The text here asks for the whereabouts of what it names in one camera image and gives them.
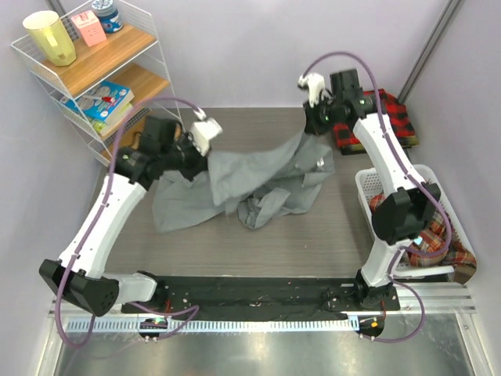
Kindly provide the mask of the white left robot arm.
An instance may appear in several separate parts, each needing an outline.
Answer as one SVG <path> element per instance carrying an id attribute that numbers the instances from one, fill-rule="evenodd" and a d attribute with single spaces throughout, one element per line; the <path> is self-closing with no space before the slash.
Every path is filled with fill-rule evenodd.
<path id="1" fill-rule="evenodd" d="M 95 316 L 116 304 L 140 302 L 151 313 L 165 307 L 163 284 L 147 272 L 107 274 L 110 251 L 135 206 L 165 172 L 193 179 L 207 168 L 211 141 L 222 134 L 213 118 L 193 122 L 182 132 L 174 119 L 149 116 L 139 138 L 117 152 L 99 198 L 77 235 L 56 260 L 46 259 L 39 274 L 52 292 Z"/>

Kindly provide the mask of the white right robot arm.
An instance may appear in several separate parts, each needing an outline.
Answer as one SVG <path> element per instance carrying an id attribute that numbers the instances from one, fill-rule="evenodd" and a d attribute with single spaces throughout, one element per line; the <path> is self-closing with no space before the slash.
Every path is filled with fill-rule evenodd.
<path id="1" fill-rule="evenodd" d="M 428 226 L 441 191 L 413 167 L 385 114 L 379 90 L 364 93 L 357 70 L 332 74 L 331 88 L 321 74 L 299 77 L 297 85 L 308 93 L 304 103 L 305 131 L 328 133 L 337 123 L 348 126 L 363 145 L 379 175 L 385 199 L 371 217 L 376 236 L 365 265 L 357 272 L 353 298 L 362 309 L 377 309 L 391 296 L 391 275 L 405 248 Z"/>

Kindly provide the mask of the grey long sleeve shirt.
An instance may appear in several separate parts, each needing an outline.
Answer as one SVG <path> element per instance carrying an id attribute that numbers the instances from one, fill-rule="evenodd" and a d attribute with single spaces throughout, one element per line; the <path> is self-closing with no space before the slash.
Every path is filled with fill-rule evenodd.
<path id="1" fill-rule="evenodd" d="M 323 182 L 334 173 L 333 151 L 299 132 L 275 149 L 254 153 L 211 152 L 208 169 L 188 180 L 165 172 L 153 199 L 153 222 L 168 233 L 236 213 L 256 230 L 280 216 L 308 212 Z"/>

